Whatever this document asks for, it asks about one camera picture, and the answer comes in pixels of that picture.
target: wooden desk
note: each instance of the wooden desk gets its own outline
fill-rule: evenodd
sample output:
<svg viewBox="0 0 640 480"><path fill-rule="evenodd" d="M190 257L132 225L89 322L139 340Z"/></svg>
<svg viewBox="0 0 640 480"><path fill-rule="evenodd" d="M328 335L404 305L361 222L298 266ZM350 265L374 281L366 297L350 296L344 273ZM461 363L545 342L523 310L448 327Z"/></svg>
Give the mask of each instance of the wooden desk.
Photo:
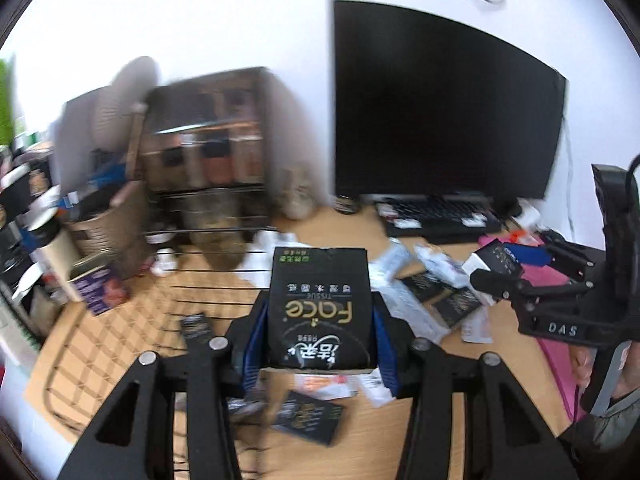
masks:
<svg viewBox="0 0 640 480"><path fill-rule="evenodd" d="M303 222L281 221L282 231L295 232L301 242L320 247L364 247L369 259L375 259L388 246L388 240L375 211L366 208L354 216L343 216L330 208L320 209L313 218ZM418 240L406 239L411 247ZM475 244L443 246L457 259L466 259L475 250ZM407 273L420 267L408 268ZM65 331L73 323L73 311L69 307L54 333L50 336L38 359L26 398L61 433L70 440L75 436L59 424L44 410L42 402L44 377L48 373L53 355L60 351ZM494 343L491 345L462 342L456 331L443 341L446 351L466 357L477 358L486 351L501 355L517 380L532 398L554 434L564 431L569 420L556 387L553 375L535 339L523 336L516 330L515 314L506 302L490 309ZM271 411L277 409L286 389L292 386L292 375L270 374ZM335 445L325 449L298 438L268 430L264 445L267 478L298 480L305 479L380 479L395 478L398 461L404 443L404 434L409 417L411 401L396 400L378 409L370 406L363 395L343 401L348 406L343 424L338 430ZM452 435L452 460L450 479L462 478L464 420L462 396L454 396L454 433Z"/></svg>

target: wire basket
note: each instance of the wire basket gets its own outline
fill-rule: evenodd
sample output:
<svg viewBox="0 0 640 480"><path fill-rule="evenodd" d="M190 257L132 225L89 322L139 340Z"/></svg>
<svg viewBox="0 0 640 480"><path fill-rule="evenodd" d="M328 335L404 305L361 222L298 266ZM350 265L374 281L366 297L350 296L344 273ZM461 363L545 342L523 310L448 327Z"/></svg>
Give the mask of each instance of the wire basket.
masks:
<svg viewBox="0 0 640 480"><path fill-rule="evenodd" d="M256 217L252 216L249 222L255 224ZM177 233L238 235L251 240L260 230L237 227ZM186 352L180 335L183 316L203 312L214 334L223 335L233 319L247 315L260 287L268 286L270 260L264 250L246 242L242 254L238 254L244 259L237 269L212 270L207 261L212 254L219 253L182 246L177 251L178 271L171 276L133 278L127 282L132 299L126 304L100 316L84 310L68 332L47 377L46 409L80 435L141 352L153 350L167 357ZM258 261L260 265L248 268L248 261ZM262 477L264 428L262 413L232 424L242 475L247 480ZM174 418L174 465L176 478L188 478L186 413L179 410Z"/></svg>

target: black keyboard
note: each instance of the black keyboard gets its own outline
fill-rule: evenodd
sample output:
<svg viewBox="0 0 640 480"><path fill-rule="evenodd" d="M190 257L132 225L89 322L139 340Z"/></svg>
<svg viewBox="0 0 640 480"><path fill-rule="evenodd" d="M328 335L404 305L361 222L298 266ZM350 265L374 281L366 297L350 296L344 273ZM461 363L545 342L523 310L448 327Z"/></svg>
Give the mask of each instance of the black keyboard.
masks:
<svg viewBox="0 0 640 480"><path fill-rule="evenodd" d="M502 223L479 202L444 200L385 200L376 203L389 237L423 237L433 244L475 242L484 234L498 233Z"/></svg>

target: screw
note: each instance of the screw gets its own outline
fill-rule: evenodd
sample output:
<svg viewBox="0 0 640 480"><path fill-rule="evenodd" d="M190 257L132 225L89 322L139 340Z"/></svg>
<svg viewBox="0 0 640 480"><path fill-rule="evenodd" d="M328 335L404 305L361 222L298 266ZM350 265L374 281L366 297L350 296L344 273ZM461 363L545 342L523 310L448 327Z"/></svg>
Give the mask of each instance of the screw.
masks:
<svg viewBox="0 0 640 480"><path fill-rule="evenodd" d="M429 341L425 337L417 337L412 341L411 346L414 350L417 350L418 352L424 352L425 350L428 350L431 347L431 341Z"/></svg>
<svg viewBox="0 0 640 480"><path fill-rule="evenodd" d="M228 339L226 337L222 337L221 335L214 337L209 341L209 347L212 350L222 350L226 348L228 344L229 344Z"/></svg>
<svg viewBox="0 0 640 480"><path fill-rule="evenodd" d="M489 366L497 366L500 364L500 356L494 352L487 352L482 356L482 361Z"/></svg>
<svg viewBox="0 0 640 480"><path fill-rule="evenodd" d="M158 354L156 354L155 352L142 352L142 354L140 354L140 356L138 357L138 361L140 361L141 365L147 366L151 363L155 363L157 357Z"/></svg>

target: computer monitor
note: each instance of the computer monitor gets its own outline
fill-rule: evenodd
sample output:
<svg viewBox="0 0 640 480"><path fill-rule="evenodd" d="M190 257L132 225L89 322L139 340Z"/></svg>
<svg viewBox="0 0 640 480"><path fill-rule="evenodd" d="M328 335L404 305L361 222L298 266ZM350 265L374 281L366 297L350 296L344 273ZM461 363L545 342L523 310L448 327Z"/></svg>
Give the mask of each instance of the computer monitor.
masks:
<svg viewBox="0 0 640 480"><path fill-rule="evenodd" d="M543 198L566 81L441 16L333 1L335 193Z"/></svg>

